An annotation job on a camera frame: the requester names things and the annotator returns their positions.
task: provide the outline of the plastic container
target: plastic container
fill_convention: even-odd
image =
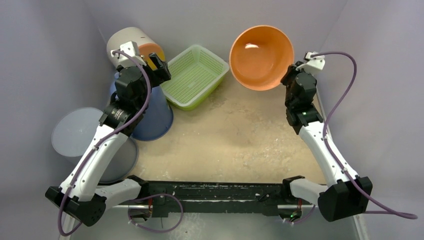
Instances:
[[[193,45],[168,62],[172,79],[162,83],[166,98],[177,108],[196,108],[222,82],[228,63],[208,49]]]
[[[280,85],[295,60],[290,39],[278,28],[254,26],[234,41],[229,65],[234,78],[248,89],[270,90]]]
[[[63,117],[51,134],[51,144],[57,153],[75,166],[90,145],[102,111],[93,107],[76,109]],[[139,148],[132,138],[120,147],[100,178],[109,184],[123,179],[137,163]]]
[[[115,83],[110,86],[110,94],[117,89]],[[132,137],[140,141],[152,141],[165,135],[171,128],[174,121],[174,113],[167,103],[167,98],[160,86],[151,90],[150,102],[143,115],[143,119],[138,123],[132,132]]]
[[[156,53],[162,61],[165,61],[165,54],[161,46],[154,42],[140,28],[127,27],[113,34],[109,38],[109,41],[107,41],[107,56],[109,57],[109,60],[113,63],[115,68],[118,66],[118,60],[116,58],[112,58],[111,51],[119,49],[121,44],[127,43],[129,41],[137,43],[140,54],[145,56],[144,60],[147,62],[151,69],[155,70],[156,66],[148,57],[149,54]]]

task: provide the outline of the gray wall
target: gray wall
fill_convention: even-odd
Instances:
[[[0,31],[0,239],[58,239],[44,193],[72,166],[51,132],[69,111],[104,106],[112,65],[82,0],[2,0]]]
[[[310,210],[303,207],[304,214]],[[162,219],[171,228],[180,218],[170,213]],[[161,229],[161,219],[152,218],[144,226]],[[294,227],[283,224],[279,216],[252,213],[184,214],[181,224],[168,233],[157,234],[128,225],[128,210],[111,209],[94,226],[82,226],[71,240],[358,240],[353,217],[327,222],[320,211]]]
[[[347,0],[86,0],[104,38],[139,27],[170,60],[200,44],[224,60],[233,41],[255,25],[284,31],[295,54],[323,45]]]
[[[334,141],[358,173],[370,177],[372,196],[421,217],[367,215],[371,239],[424,235],[423,12],[418,0],[349,0],[321,49],[351,53],[358,63],[356,83],[330,123]],[[328,56],[319,76],[327,113],[351,76],[347,58]]]

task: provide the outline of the white bracket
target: white bracket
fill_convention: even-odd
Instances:
[[[140,55],[139,47],[135,41],[129,41],[119,46],[119,50],[128,54],[135,59],[140,65],[146,66],[147,63],[143,60],[144,56]],[[110,51],[112,59],[117,59],[118,65],[124,68],[135,66],[134,62],[129,60],[126,56],[120,54],[113,54],[115,50]]]
[[[327,186],[319,185],[305,178],[296,179],[290,182],[290,192],[295,198],[304,199],[317,206],[320,193],[325,192],[327,189]]]
[[[107,211],[125,201],[136,199],[141,189],[142,187],[138,182],[127,178],[119,183],[97,188],[95,193],[101,197],[106,197],[105,211]]]
[[[312,76],[321,72],[324,68],[324,65],[326,64],[326,61],[324,59],[324,56],[311,57],[311,55],[314,55],[317,53],[318,52],[316,51],[307,52],[304,57],[306,62],[296,67],[296,70],[300,71],[303,69],[305,72],[311,74]]]

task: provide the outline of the green plastic basket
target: green plastic basket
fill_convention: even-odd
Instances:
[[[168,62],[171,80],[160,85],[177,108],[196,108],[222,82],[228,63],[208,49],[193,45]]]

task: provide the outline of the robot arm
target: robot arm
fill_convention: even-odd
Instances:
[[[122,44],[120,50],[143,66],[151,87],[156,87],[171,79],[166,62],[161,61],[155,53],[149,55],[157,67],[153,71],[140,56],[135,42]],[[140,69],[123,55],[114,55],[113,57],[118,58],[119,62],[117,67],[119,78],[115,83],[116,92],[112,94],[110,104],[103,111],[93,140],[65,181],[59,187],[49,187],[45,193],[45,196],[59,207],[70,189],[63,210],[86,226],[95,224],[109,208],[137,198],[142,191],[143,181],[129,178],[120,183],[97,188],[99,180],[113,156],[132,134],[143,115],[141,114],[117,134],[107,138],[101,145],[98,145],[99,141],[130,121],[140,111],[147,98],[146,80]],[[93,154],[82,166],[86,157],[93,150]]]
[[[368,199],[354,188],[344,171],[348,170],[355,177],[356,183],[368,194],[373,185],[368,177],[360,177],[348,164],[329,135],[328,143],[343,163],[343,169],[324,143],[323,118],[312,102],[317,92],[317,80],[313,74],[323,69],[325,61],[323,56],[311,58],[312,54],[315,52],[306,54],[306,62],[298,61],[291,65],[281,83],[286,86],[287,121],[311,150],[327,186],[310,182],[301,176],[285,179],[283,183],[293,197],[318,205],[322,216],[332,222],[363,213],[368,204]]]

